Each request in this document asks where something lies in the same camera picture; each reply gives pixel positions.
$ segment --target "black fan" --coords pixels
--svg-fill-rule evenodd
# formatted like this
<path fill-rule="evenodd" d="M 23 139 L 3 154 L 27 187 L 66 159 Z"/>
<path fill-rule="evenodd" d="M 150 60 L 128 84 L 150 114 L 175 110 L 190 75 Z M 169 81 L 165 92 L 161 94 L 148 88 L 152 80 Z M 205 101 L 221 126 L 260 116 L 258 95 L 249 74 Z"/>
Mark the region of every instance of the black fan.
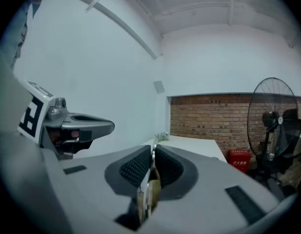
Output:
<path fill-rule="evenodd" d="M 281 155 L 299 134 L 298 105 L 292 90 L 277 78 L 263 80 L 254 90 L 247 132 L 255 155 Z"/>

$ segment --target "fan motor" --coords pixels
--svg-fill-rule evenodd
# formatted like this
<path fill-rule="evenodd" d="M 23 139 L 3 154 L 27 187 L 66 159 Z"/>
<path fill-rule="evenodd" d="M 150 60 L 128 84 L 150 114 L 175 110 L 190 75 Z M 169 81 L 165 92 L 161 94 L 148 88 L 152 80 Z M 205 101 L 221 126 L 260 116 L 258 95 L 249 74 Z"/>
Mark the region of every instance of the fan motor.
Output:
<path fill-rule="evenodd" d="M 262 121 L 264 126 L 269 132 L 273 132 L 278 124 L 279 113 L 278 112 L 264 112 L 262 115 Z"/>

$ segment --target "white wall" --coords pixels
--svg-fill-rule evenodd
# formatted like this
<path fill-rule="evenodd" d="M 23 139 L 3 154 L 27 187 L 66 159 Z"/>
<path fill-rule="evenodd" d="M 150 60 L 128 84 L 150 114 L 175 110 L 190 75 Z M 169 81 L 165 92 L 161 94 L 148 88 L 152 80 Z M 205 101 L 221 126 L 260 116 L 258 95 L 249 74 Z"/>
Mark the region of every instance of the white wall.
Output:
<path fill-rule="evenodd" d="M 75 157 L 114 152 L 153 138 L 156 90 L 153 59 L 120 26 L 79 0 L 43 0 L 16 62 L 15 74 L 33 80 L 71 112 L 115 123 Z"/>
<path fill-rule="evenodd" d="M 156 59 L 153 64 L 154 81 L 163 81 L 164 56 Z M 157 94 L 155 98 L 155 133 L 170 132 L 170 101 L 166 92 Z"/>
<path fill-rule="evenodd" d="M 283 38 L 241 25 L 206 25 L 164 35 L 167 96 L 253 92 L 268 77 L 301 96 L 301 52 Z"/>
<path fill-rule="evenodd" d="M 152 50 L 156 57 L 161 53 L 161 35 L 149 16 L 136 0 L 100 0 L 99 3 L 121 18 Z"/>

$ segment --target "red brick wall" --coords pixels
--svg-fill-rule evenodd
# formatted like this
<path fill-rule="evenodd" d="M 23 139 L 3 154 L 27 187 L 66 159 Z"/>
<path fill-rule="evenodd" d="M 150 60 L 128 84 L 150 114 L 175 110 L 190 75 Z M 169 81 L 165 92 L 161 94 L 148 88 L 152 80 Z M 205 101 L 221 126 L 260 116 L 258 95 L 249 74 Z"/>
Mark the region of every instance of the red brick wall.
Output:
<path fill-rule="evenodd" d="M 229 149 L 249 149 L 247 114 L 251 94 L 173 97 L 170 134 L 214 139 L 226 156 Z M 297 98 L 301 118 L 301 98 Z"/>

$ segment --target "ceiling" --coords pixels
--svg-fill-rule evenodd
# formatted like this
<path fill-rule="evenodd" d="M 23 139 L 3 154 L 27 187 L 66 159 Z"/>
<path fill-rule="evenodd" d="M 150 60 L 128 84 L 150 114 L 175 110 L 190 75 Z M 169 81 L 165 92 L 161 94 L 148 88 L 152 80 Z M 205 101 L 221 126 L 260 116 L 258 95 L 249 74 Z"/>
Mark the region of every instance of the ceiling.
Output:
<path fill-rule="evenodd" d="M 208 24 L 246 25 L 301 45 L 301 30 L 281 0 L 137 0 L 161 34 Z"/>

